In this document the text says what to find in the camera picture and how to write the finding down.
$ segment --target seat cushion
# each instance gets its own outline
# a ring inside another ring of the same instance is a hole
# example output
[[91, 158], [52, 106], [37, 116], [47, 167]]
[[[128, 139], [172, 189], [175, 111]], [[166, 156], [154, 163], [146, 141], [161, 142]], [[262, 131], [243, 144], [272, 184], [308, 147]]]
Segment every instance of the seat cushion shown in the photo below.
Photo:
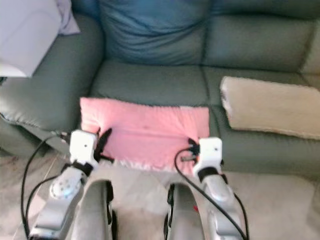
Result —
[[224, 76], [264, 80], [283, 84], [308, 86], [306, 80], [298, 73], [245, 70], [235, 68], [202, 67], [209, 92], [209, 104], [222, 105], [220, 83]]
[[208, 101], [199, 66], [150, 66], [105, 61], [91, 97], [160, 106], [201, 106]]
[[258, 131], [233, 130], [224, 109], [212, 106], [226, 170], [320, 176], [320, 141]]
[[80, 34], [58, 36], [32, 78], [7, 78], [0, 113], [9, 121], [44, 130], [73, 130], [104, 58], [104, 36], [90, 17], [75, 15]]

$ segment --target couch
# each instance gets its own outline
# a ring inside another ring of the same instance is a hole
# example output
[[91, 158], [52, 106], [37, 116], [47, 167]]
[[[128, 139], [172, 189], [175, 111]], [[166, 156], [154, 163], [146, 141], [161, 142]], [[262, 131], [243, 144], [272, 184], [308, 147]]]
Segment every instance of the couch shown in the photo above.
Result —
[[320, 176], [320, 141], [231, 129], [219, 90], [223, 76], [320, 89], [320, 0], [72, 3], [81, 34], [58, 36], [32, 78], [0, 82], [2, 154], [29, 155], [78, 128], [87, 96], [208, 106], [225, 170]]

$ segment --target leather upholstery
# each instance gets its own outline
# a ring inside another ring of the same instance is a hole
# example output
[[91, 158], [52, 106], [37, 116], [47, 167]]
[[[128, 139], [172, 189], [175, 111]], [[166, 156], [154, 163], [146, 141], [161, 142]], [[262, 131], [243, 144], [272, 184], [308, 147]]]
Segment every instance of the leather upholstery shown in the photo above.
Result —
[[103, 33], [76, 15], [81, 34], [59, 36], [32, 78], [8, 78], [0, 86], [0, 113], [9, 121], [44, 130], [71, 131], [79, 97], [86, 96], [104, 57]]
[[318, 0], [213, 0], [215, 14], [269, 14], [299, 19], [320, 17]]
[[207, 33], [204, 64], [297, 72], [314, 22], [273, 15], [218, 15]]
[[[30, 126], [27, 124], [21, 124], [21, 126], [24, 129], [26, 129], [29, 134], [33, 134], [34, 136], [36, 136], [41, 140], [46, 139], [47, 137], [50, 137], [53, 135], [51, 131], [42, 130], [36, 126]], [[61, 141], [61, 139], [58, 137], [51, 138], [50, 140], [46, 141], [46, 144], [58, 150], [62, 154], [68, 155], [70, 153], [68, 143], [66, 143], [65, 141]], [[30, 154], [26, 153], [24, 154], [24, 156], [29, 157]]]
[[199, 66], [147, 66], [105, 61], [91, 97], [146, 105], [201, 106], [208, 101]]
[[209, 92], [209, 104], [222, 105], [220, 96], [220, 83], [224, 76], [250, 78], [283, 84], [296, 84], [307, 86], [308, 83], [298, 73], [245, 70], [234, 68], [202, 67]]
[[0, 118], [0, 149], [7, 153], [30, 156], [40, 140], [21, 126], [12, 125]]
[[317, 88], [320, 91], [320, 75], [304, 74], [303, 77], [311, 87]]
[[9, 156], [10, 154], [8, 152], [6, 152], [5, 150], [0, 148], [0, 158], [1, 157], [6, 157]]
[[72, 10], [78, 14], [87, 15], [100, 22], [98, 0], [71, 0]]
[[320, 141], [230, 128], [224, 109], [212, 106], [223, 142], [224, 170], [319, 176]]
[[99, 0], [111, 58], [152, 65], [199, 64], [210, 0]]
[[320, 19], [314, 25], [309, 48], [304, 58], [301, 72], [306, 74], [320, 74]]

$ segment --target black cable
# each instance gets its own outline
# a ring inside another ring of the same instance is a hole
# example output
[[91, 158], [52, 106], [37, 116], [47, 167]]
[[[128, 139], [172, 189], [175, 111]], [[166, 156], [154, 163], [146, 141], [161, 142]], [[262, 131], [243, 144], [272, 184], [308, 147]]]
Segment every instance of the black cable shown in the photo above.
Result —
[[238, 203], [240, 204], [240, 207], [241, 207], [241, 210], [242, 210], [242, 213], [243, 213], [243, 217], [244, 217], [245, 235], [246, 235], [246, 238], [249, 239], [250, 238], [250, 236], [249, 236], [249, 224], [248, 224], [248, 217], [247, 217], [247, 212], [246, 212], [245, 206], [243, 205], [240, 197], [238, 197], [237, 194], [234, 194], [234, 197], [238, 201]]
[[204, 196], [211, 204], [213, 204], [232, 224], [233, 226], [238, 230], [243, 240], [249, 240], [248, 237], [246, 237], [245, 233], [242, 231], [242, 229], [238, 226], [238, 224], [231, 218], [231, 216], [223, 209], [221, 208], [211, 197], [209, 197], [201, 188], [199, 188], [196, 184], [194, 184], [186, 175], [184, 175], [180, 169], [178, 168], [177, 159], [178, 155], [184, 151], [190, 151], [190, 148], [181, 149], [178, 151], [174, 157], [174, 166], [176, 171], [180, 174], [181, 177], [183, 177], [193, 188], [195, 188], [202, 196]]
[[46, 183], [46, 182], [48, 182], [48, 181], [50, 181], [50, 180], [53, 180], [53, 179], [55, 179], [56, 177], [58, 177], [58, 175], [49, 177], [49, 178], [47, 178], [47, 179], [39, 182], [39, 183], [32, 189], [32, 191], [31, 191], [31, 193], [30, 193], [30, 196], [29, 196], [29, 198], [28, 198], [28, 202], [27, 202], [27, 204], [26, 204], [26, 208], [25, 208], [25, 225], [26, 225], [26, 227], [27, 227], [28, 229], [30, 229], [30, 228], [29, 228], [29, 217], [28, 217], [28, 216], [29, 216], [29, 209], [30, 209], [30, 205], [31, 205], [31, 202], [32, 202], [32, 200], [33, 200], [33, 197], [34, 197], [35, 192], [38, 190], [38, 188], [39, 188], [42, 184], [44, 184], [44, 183]]
[[28, 169], [29, 169], [29, 166], [30, 166], [32, 160], [34, 159], [34, 157], [36, 156], [36, 154], [40, 150], [40, 148], [48, 140], [50, 140], [52, 138], [55, 138], [55, 137], [57, 137], [57, 135], [49, 136], [49, 137], [45, 138], [44, 140], [42, 140], [42, 142], [39, 143], [39, 145], [34, 150], [33, 154], [28, 159], [28, 162], [27, 162], [27, 164], [25, 166], [25, 169], [24, 169], [23, 178], [22, 178], [22, 184], [21, 184], [21, 195], [20, 195], [20, 213], [21, 213], [21, 219], [22, 219], [22, 224], [23, 224], [24, 233], [25, 233], [26, 238], [28, 238], [29, 233], [30, 233], [30, 229], [27, 226], [27, 222], [26, 222], [25, 207], [24, 207], [25, 185], [26, 185], [26, 178], [27, 178]]

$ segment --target floor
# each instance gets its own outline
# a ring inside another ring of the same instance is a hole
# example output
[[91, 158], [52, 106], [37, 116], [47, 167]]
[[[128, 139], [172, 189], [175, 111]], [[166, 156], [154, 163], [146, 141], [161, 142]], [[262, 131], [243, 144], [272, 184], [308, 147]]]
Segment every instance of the floor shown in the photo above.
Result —
[[[26, 159], [0, 157], [0, 240], [24, 240], [20, 217], [20, 187]], [[55, 151], [36, 158], [27, 178], [27, 193], [46, 177], [60, 172], [67, 158]], [[297, 176], [227, 173], [230, 185], [246, 207], [251, 240], [319, 240], [320, 184]], [[119, 240], [162, 240], [167, 213], [167, 189], [182, 181], [174, 173], [145, 172], [102, 165], [90, 182], [110, 179]], [[31, 223], [45, 203], [49, 183], [34, 198]], [[195, 193], [201, 213], [204, 199]]]

